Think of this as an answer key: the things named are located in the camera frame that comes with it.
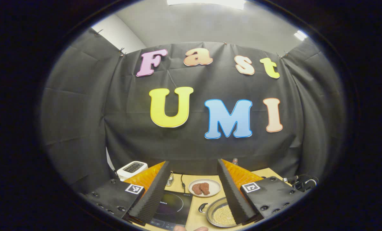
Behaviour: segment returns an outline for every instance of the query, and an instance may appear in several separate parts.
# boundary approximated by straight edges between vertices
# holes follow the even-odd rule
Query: yellow letter u
[[[170,91],[166,88],[158,88],[150,91],[151,120],[160,127],[179,127],[188,119],[190,94],[194,92],[194,89],[181,87],[175,88],[174,92],[178,94],[178,113],[176,116],[166,116],[164,110],[165,97]]]

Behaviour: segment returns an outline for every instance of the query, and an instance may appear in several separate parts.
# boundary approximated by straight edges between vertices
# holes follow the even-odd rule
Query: ceiling
[[[115,13],[147,46],[216,41],[282,55],[301,43],[298,28],[265,7],[246,2],[244,9],[217,4],[179,4],[143,0]]]

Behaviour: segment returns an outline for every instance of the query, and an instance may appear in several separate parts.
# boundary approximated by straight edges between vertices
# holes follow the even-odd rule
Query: bottle
[[[238,159],[237,159],[237,158],[234,158],[234,159],[232,160],[232,163],[235,164],[235,165],[238,165]]]

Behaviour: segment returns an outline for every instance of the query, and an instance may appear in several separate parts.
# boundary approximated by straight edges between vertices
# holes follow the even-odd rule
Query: white plate
[[[194,193],[194,191],[192,190],[192,187],[194,186],[194,184],[199,184],[199,183],[208,183],[210,185],[210,189],[209,189],[209,192],[210,194],[208,195],[204,195],[203,193],[201,195],[197,195]],[[192,193],[194,196],[199,196],[199,197],[210,197],[210,196],[214,196],[215,194],[219,193],[219,191],[221,190],[221,184],[216,182],[215,180],[210,180],[210,179],[199,179],[199,180],[194,180],[193,182],[191,182],[189,185],[188,185],[188,190],[190,191],[190,193]]]

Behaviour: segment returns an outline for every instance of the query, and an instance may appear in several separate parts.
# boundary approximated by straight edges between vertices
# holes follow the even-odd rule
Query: black fabric backdrop
[[[198,47],[208,49],[213,62],[185,66],[185,52]],[[154,73],[136,77],[141,54],[160,49],[167,49],[168,55],[153,67]],[[237,71],[236,55],[251,59],[254,75]],[[259,62],[265,57],[277,64],[279,79],[265,73]],[[270,167],[281,176],[323,177],[340,154],[346,128],[340,77],[309,39],[282,58],[216,42],[168,44],[120,57],[113,45],[89,30],[64,52],[49,77],[42,130],[50,158],[68,184],[110,177],[105,146],[116,169],[134,160],[149,166],[169,160],[176,173],[214,175],[216,159],[238,158],[240,166],[251,171]],[[154,124],[150,90],[170,90],[165,110],[174,116],[174,90],[182,86],[194,89],[188,120],[177,128]],[[252,101],[252,136],[206,139],[209,113],[204,102],[213,98],[222,100],[228,111],[240,99]],[[280,132],[266,131],[265,98],[281,101]]]

